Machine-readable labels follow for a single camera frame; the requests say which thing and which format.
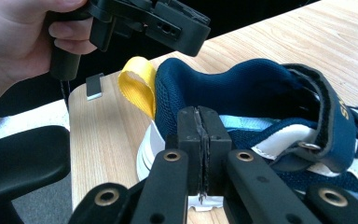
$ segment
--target navy blue sneaker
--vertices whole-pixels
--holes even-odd
[[[223,121],[236,148],[265,158],[292,189],[327,182],[358,196],[358,108],[346,106],[317,70],[267,59],[239,63],[222,74],[202,74],[178,59],[156,74],[156,118],[140,146],[137,171],[147,177],[164,138],[176,134],[177,113],[206,106]],[[198,197],[189,206],[221,206]]]

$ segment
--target shoe strap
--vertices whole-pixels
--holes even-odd
[[[286,64],[285,67],[315,89],[321,106],[314,139],[294,143],[271,166],[279,171],[298,171],[320,161],[335,173],[346,171],[353,162],[356,139],[351,111],[321,72],[304,64]]]
[[[117,78],[118,88],[124,97],[151,119],[156,115],[155,78],[156,69],[143,57],[127,61]]]

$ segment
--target screw hole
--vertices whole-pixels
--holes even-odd
[[[254,159],[254,157],[252,156],[252,154],[247,153],[247,152],[240,152],[237,154],[237,158],[241,161],[252,161]]]
[[[107,206],[115,203],[119,193],[117,189],[103,189],[95,196],[94,202],[100,206]]]
[[[319,189],[319,196],[327,203],[334,206],[345,207],[348,205],[348,200],[340,193],[332,189]]]
[[[165,217],[162,214],[156,213],[150,217],[150,223],[153,223],[153,224],[163,223],[164,219],[165,219]]]
[[[167,152],[164,155],[164,159],[166,161],[179,161],[180,159],[180,154],[177,152]]]
[[[160,28],[165,34],[169,34],[171,32],[171,26],[168,24],[163,24]]]

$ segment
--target blue mesh fabric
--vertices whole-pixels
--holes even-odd
[[[301,90],[301,80],[282,65],[266,59],[239,63],[225,73],[213,75],[197,72],[178,59],[169,59],[160,65],[156,75],[155,122],[163,137],[175,134],[178,111],[191,105],[210,107],[220,115],[282,120],[260,133],[229,133],[237,148],[250,148],[293,123],[316,128],[319,103],[312,102],[314,97],[309,91]],[[358,192],[358,180],[349,173],[339,177],[308,171],[278,175],[293,189],[305,190],[311,183],[329,182]]]
[[[177,112],[190,105],[207,106],[220,115],[294,117],[298,103],[278,103],[277,98],[301,87],[283,66],[266,59],[239,63],[214,75],[194,71],[178,59],[168,59],[156,75],[156,124],[163,137],[176,133]]]

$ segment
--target wooden table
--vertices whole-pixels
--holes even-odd
[[[358,105],[358,0],[323,0],[205,42],[195,58],[169,57],[204,73],[220,73],[236,63],[268,58],[319,69],[347,105]],[[72,193],[75,208],[93,187],[138,180],[135,161],[150,119],[125,100],[117,74],[103,78],[103,97],[87,101],[85,85],[70,95]],[[188,213],[188,223],[227,223],[223,209]]]

